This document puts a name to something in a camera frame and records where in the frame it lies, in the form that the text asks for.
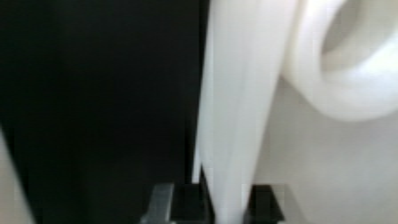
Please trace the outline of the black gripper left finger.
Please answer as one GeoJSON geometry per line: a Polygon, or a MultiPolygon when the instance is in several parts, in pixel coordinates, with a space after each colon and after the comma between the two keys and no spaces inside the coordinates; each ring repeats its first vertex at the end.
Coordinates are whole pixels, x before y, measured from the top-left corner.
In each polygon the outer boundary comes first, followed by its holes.
{"type": "Polygon", "coordinates": [[[159,184],[141,224],[210,224],[208,198],[199,184],[159,184]]]}

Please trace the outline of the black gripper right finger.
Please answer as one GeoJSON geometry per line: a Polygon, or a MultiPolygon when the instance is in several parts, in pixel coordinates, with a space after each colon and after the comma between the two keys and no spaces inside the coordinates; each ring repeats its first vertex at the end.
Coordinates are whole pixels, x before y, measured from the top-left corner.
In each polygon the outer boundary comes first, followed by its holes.
{"type": "Polygon", "coordinates": [[[279,224],[285,221],[272,187],[254,185],[249,197],[244,224],[279,224]]]}

